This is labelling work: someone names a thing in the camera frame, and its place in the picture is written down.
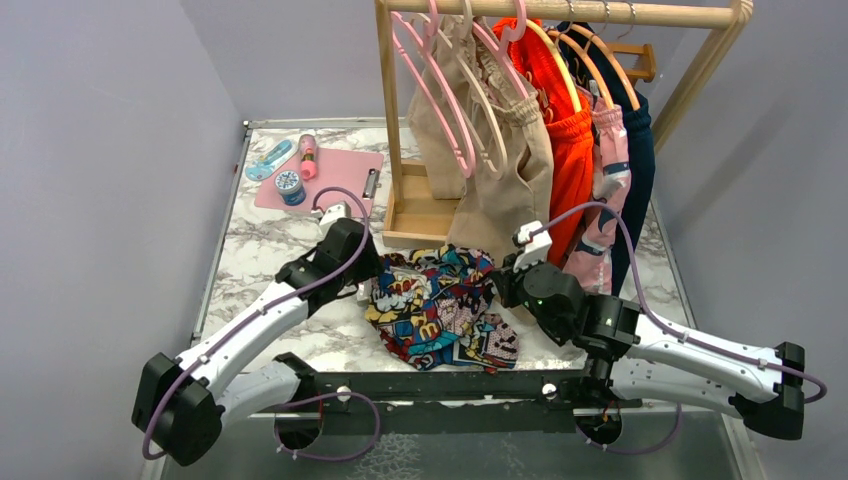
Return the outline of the cream plastic hanger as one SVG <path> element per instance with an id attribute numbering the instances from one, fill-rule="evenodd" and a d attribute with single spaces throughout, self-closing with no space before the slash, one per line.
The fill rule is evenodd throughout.
<path id="1" fill-rule="evenodd" d="M 443 93 L 442 98 L 446 100 L 447 106 L 454 118 L 454 122 L 460 129 L 464 148 L 460 147 L 459 142 L 451 129 L 449 121 L 446 120 L 444 115 L 440 112 L 437 102 L 433 98 L 430 98 L 433 108 L 440 112 L 440 122 L 445 135 L 448 137 L 448 142 L 452 149 L 452 153 L 455 156 L 458 167 L 465 178 L 470 178 L 476 171 L 477 161 L 481 160 L 489 171 L 488 175 L 494 180 L 500 180 L 506 170 L 507 151 L 500 131 L 500 126 L 495 116 L 493 105 L 489 100 L 489 95 L 483 88 L 481 81 L 478 80 L 476 75 L 472 72 L 469 64 L 459 53 L 459 41 L 449 40 L 446 34 L 440 29 L 437 2 L 428 1 L 428 14 L 420 14 L 419 17 L 427 21 L 425 28 L 426 33 L 421 46 L 422 58 L 428 63 L 429 70 L 436 79 L 436 82 Z M 443 73 L 443 70 L 438 66 L 434 56 L 432 55 L 430 49 L 434 41 L 451 48 L 452 54 L 460 67 L 461 74 L 469 82 L 472 92 L 476 95 L 476 99 L 481 105 L 484 118 L 487 121 L 492 134 L 492 139 L 495 143 L 495 158 L 498 160 L 498 163 L 494 162 L 492 155 L 486 149 L 484 142 L 473 127 L 471 117 L 460 106 L 453 89 L 449 85 L 449 82 Z"/>

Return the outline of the pink glue stick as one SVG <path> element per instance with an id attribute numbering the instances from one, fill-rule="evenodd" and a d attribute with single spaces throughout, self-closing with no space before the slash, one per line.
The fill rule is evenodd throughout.
<path id="1" fill-rule="evenodd" d="M 317 177 L 317 141 L 311 134 L 304 134 L 298 142 L 298 150 L 301 156 L 300 173 L 304 181 L 310 181 Z"/>

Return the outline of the wooden clothes rack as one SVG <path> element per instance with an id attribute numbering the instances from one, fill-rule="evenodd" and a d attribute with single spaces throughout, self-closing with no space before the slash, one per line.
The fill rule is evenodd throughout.
<path id="1" fill-rule="evenodd" d="M 472 1 L 472 12 L 502 17 L 526 13 L 532 18 L 571 20 L 657 27 L 709 30 L 675 90 L 652 125 L 654 149 L 660 151 L 684 117 L 693 101 L 707 84 L 735 41 L 747 26 L 754 11 L 751 1 L 731 1 L 725 7 L 662 5 L 650 3 L 599 1 Z M 437 247 L 444 243 L 458 204 L 455 199 L 435 199 L 418 160 L 401 154 L 400 116 L 397 101 L 395 53 L 391 14 L 423 13 L 427 1 L 378 1 L 375 4 L 378 49 L 380 54 L 385 120 L 389 142 L 392 186 L 385 218 L 383 242 L 388 247 Z"/>

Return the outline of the navy shorts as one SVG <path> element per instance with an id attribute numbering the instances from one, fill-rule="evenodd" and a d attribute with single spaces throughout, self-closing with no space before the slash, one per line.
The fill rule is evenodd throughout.
<path id="1" fill-rule="evenodd" d="M 568 22 L 561 22 L 556 29 L 571 37 L 583 49 L 587 38 L 579 33 L 580 27 L 586 28 L 587 33 L 593 30 L 585 22 L 577 22 L 573 29 L 566 32 Z M 588 85 L 589 80 L 594 79 L 584 62 L 578 58 L 571 47 L 561 46 L 561 54 L 569 63 L 569 70 L 575 76 L 580 86 Z M 650 128 L 651 117 L 649 103 L 645 96 L 635 90 L 641 104 L 639 110 L 634 111 L 629 103 L 627 93 L 622 87 L 615 71 L 607 62 L 604 55 L 594 45 L 590 45 L 588 56 L 597 67 L 603 77 L 614 104 L 622 109 L 623 126 L 627 131 L 628 155 L 630 160 L 631 186 L 623 204 L 621 216 L 629 231 L 629 238 L 635 248 L 638 246 L 642 227 L 645 222 L 647 210 L 653 189 L 655 175 L 655 153 L 653 145 L 653 133 Z M 631 266 L 631 259 L 626 250 L 625 237 L 622 231 L 617 230 L 615 244 L 611 250 L 611 292 L 618 295 L 621 292 L 625 277 Z"/>

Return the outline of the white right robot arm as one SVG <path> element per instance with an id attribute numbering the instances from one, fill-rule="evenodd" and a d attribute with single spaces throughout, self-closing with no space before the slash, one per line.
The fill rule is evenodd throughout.
<path id="1" fill-rule="evenodd" d="M 634 302 L 584 292 L 549 263 L 499 268 L 490 278 L 505 306 L 530 313 L 556 345 L 586 353 L 576 383 L 585 404 L 674 402 L 737 418 L 770 438 L 801 439 L 802 347 L 746 345 L 653 318 Z"/>

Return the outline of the beige shorts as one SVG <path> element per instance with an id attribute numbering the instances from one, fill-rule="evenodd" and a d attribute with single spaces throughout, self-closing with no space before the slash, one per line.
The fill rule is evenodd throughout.
<path id="1" fill-rule="evenodd" d="M 515 250 L 512 237 L 523 225 L 546 222 L 552 192 L 553 153 L 537 101 L 537 90 L 488 45 L 491 28 L 476 20 L 462 32 L 462 19 L 444 15 L 431 54 L 469 132 L 481 144 L 476 170 L 462 174 L 437 113 L 455 121 L 437 77 L 425 71 L 407 121 L 419 147 L 432 195 L 458 202 L 446 235 L 449 244 L 488 253 L 501 262 Z"/>

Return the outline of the light blue flat case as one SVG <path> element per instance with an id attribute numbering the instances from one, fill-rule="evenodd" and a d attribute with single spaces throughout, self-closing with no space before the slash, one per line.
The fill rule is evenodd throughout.
<path id="1" fill-rule="evenodd" d="M 261 155 L 252 164 L 244 169 L 245 177 L 253 182 L 261 182 L 268 179 L 279 167 L 288 162 L 296 153 L 294 143 L 285 139 L 274 146 L 270 151 Z"/>

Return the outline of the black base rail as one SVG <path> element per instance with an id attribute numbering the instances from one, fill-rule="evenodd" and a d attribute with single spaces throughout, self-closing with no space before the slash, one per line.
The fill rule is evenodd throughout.
<path id="1" fill-rule="evenodd" d="M 572 433 L 576 415 L 637 408 L 638 400 L 605 398 L 587 389 L 578 370 L 303 373 L 294 401 L 324 395 L 328 435 L 365 435 L 380 415 L 384 433 Z"/>

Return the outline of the wooden hanger front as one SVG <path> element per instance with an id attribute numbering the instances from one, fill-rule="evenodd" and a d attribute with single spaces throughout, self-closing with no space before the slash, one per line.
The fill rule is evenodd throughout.
<path id="1" fill-rule="evenodd" d="M 582 111 L 580 97 L 559 48 L 551 40 L 547 31 L 535 20 L 528 18 L 525 20 L 525 23 L 526 26 L 532 30 L 533 34 L 541 41 L 542 46 L 547 51 L 546 56 L 554 63 L 556 71 L 554 76 L 558 78 L 565 87 L 573 111 L 575 113 L 580 113 Z"/>

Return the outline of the wooden hanger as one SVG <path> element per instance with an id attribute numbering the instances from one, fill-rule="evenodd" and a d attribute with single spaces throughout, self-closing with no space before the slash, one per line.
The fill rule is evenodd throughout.
<path id="1" fill-rule="evenodd" d="M 566 32 L 568 32 L 570 29 L 574 28 L 574 25 L 575 25 L 574 20 L 575 20 L 576 17 L 575 17 L 574 1 L 568 0 L 568 1 L 565 1 L 565 2 L 567 2 L 568 8 L 569 8 L 569 13 L 568 13 L 568 17 L 567 17 L 567 20 L 569 22 L 569 27 L 566 29 Z M 609 19 L 610 19 L 610 15 L 611 15 L 611 8 L 609 6 L 608 1 L 599 1 L 599 2 L 603 5 L 603 9 L 604 9 L 604 25 L 603 25 L 603 28 L 601 29 L 601 32 L 603 32 L 603 31 L 605 31 L 605 29 L 606 29 L 606 27 L 609 23 Z M 595 48 L 604 55 L 607 62 L 610 64 L 610 66 L 615 71 L 617 77 L 619 78 L 619 81 L 620 81 L 622 87 L 626 91 L 627 97 L 628 97 L 629 103 L 631 104 L 632 109 L 634 111 L 639 110 L 641 108 L 641 104 L 639 102 L 639 99 L 638 99 L 638 97 L 635 93 L 633 86 L 631 85 L 631 83 L 630 83 L 630 81 L 629 81 L 629 79 L 628 79 L 628 77 L 625 73 L 625 70 L 621 66 L 620 62 L 615 58 L 613 51 L 599 37 L 598 32 L 592 31 L 592 32 L 587 33 L 588 30 L 586 28 L 583 28 L 583 27 L 580 27 L 580 28 L 582 30 L 578 30 L 579 33 L 587 38 L 587 42 L 584 45 L 583 50 L 588 54 L 589 49 L 590 49 L 590 45 L 594 45 Z"/>
<path id="2" fill-rule="evenodd" d="M 565 87 L 573 111 L 575 113 L 580 113 L 582 111 L 580 97 L 559 48 L 551 40 L 547 31 L 535 20 L 528 18 L 525 20 L 525 23 L 526 26 L 532 30 L 533 34 L 541 41 L 542 46 L 547 51 L 546 56 L 554 63 L 556 71 L 554 76 L 558 78 Z"/>

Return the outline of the comic print shorts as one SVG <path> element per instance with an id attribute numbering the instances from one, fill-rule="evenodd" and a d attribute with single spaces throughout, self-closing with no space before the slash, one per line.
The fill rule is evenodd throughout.
<path id="1" fill-rule="evenodd" d="M 488 253 L 448 244 L 388 253 L 380 261 L 365 320 L 392 356 L 419 371 L 515 367 L 518 334 L 490 310 L 495 286 L 489 275 L 496 265 Z"/>

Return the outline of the orange shorts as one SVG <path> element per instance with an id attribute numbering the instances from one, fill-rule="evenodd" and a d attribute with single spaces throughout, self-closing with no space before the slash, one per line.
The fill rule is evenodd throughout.
<path id="1" fill-rule="evenodd" d="M 590 107 L 578 93 L 575 113 L 555 65 L 526 26 L 508 54 L 529 93 L 521 99 L 509 80 L 489 77 L 493 109 L 507 151 L 503 177 L 488 186 L 483 206 L 492 229 L 488 247 L 497 261 L 515 250 L 512 236 L 522 225 L 542 223 L 588 201 L 592 190 Z"/>

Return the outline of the pink clipboard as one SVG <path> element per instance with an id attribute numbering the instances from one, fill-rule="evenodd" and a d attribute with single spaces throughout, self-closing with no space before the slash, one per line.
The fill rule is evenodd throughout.
<path id="1" fill-rule="evenodd" d="M 320 147 L 317 155 L 318 175 L 315 179 L 303 183 L 305 200 L 298 205 L 287 205 L 278 193 L 275 179 L 284 171 L 300 173 L 300 156 L 295 154 L 270 177 L 259 183 L 254 205 L 258 208 L 309 213 L 315 194 L 319 190 L 340 187 L 355 194 L 370 214 L 383 160 L 384 155 L 380 153 Z"/>

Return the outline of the wooden hanger back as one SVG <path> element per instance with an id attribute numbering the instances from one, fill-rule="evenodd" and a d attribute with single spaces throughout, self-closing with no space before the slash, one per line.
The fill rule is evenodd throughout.
<path id="1" fill-rule="evenodd" d="M 575 17 L 574 1 L 568 0 L 568 1 L 565 1 L 565 2 L 567 2 L 568 8 L 569 8 L 569 13 L 568 13 L 568 17 L 567 17 L 567 20 L 569 22 L 569 27 L 566 29 L 566 32 L 568 32 L 570 29 L 574 28 L 574 25 L 575 25 L 574 20 L 575 20 L 576 17 Z M 601 29 L 601 32 L 603 32 L 603 31 L 605 31 L 605 29 L 606 29 L 606 27 L 609 23 L 609 19 L 610 19 L 610 15 L 611 15 L 611 8 L 609 6 L 608 1 L 599 1 L 599 2 L 603 5 L 603 9 L 604 9 L 604 25 L 603 25 L 603 28 Z M 599 37 L 598 32 L 592 31 L 592 32 L 587 33 L 588 30 L 586 28 L 583 28 L 583 27 L 580 27 L 580 28 L 582 30 L 578 30 L 579 33 L 587 38 L 587 42 L 584 45 L 583 50 L 588 54 L 589 49 L 590 49 L 590 45 L 594 45 L 595 48 L 604 55 L 607 62 L 610 64 L 610 66 L 615 71 L 617 77 L 619 78 L 619 81 L 620 81 L 622 87 L 626 91 L 627 97 L 628 97 L 629 103 L 631 104 L 632 109 L 634 111 L 639 110 L 641 108 L 641 104 L 639 102 L 639 99 L 638 99 L 638 97 L 635 93 L 633 86 L 631 85 L 631 83 L 630 83 L 630 81 L 629 81 L 629 79 L 628 79 L 628 77 L 625 73 L 625 70 L 621 66 L 620 62 L 615 58 L 613 51 Z"/>

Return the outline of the pink patterned shorts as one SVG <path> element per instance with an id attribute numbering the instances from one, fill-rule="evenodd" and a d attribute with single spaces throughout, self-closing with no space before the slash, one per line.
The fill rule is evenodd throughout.
<path id="1" fill-rule="evenodd" d="M 608 104 L 599 84 L 591 80 L 581 92 L 590 99 L 592 120 L 592 190 L 589 199 L 605 204 L 582 211 L 563 270 L 575 276 L 583 290 L 609 294 L 612 290 L 611 249 L 631 186 L 628 134 L 621 107 Z"/>

